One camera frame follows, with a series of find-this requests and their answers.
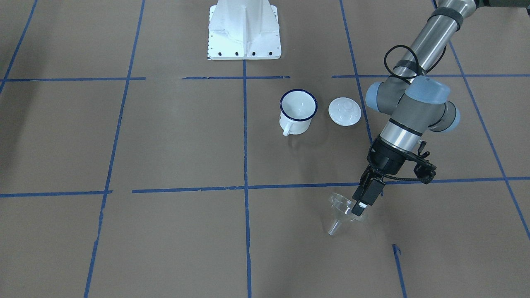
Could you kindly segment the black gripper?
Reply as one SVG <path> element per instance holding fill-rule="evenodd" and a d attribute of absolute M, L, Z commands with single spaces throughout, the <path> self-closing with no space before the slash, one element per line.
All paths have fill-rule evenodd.
<path fill-rule="evenodd" d="M 367 206 L 372 206 L 386 185 L 384 179 L 405 181 L 398 177 L 401 167 L 406 161 L 403 151 L 392 147 L 381 137 L 376 137 L 367 155 L 369 165 L 360 178 L 359 185 L 355 190 L 352 201 L 352 214 L 361 216 Z"/>

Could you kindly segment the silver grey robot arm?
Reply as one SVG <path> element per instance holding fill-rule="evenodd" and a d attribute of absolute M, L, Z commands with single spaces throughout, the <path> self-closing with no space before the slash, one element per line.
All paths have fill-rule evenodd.
<path fill-rule="evenodd" d="M 416 164 L 412 181 L 431 183 L 436 167 L 423 153 L 424 132 L 449 132 L 460 122 L 460 111 L 448 100 L 450 88 L 428 77 L 437 66 L 452 36 L 465 18 L 482 7 L 529 8 L 528 0 L 440 0 L 407 53 L 394 67 L 384 63 L 389 73 L 384 82 L 374 83 L 366 92 L 367 106 L 390 116 L 375 138 L 369 163 L 360 178 L 346 214 L 362 216 L 385 187 L 385 179 L 400 181 L 396 174 L 407 161 Z"/>

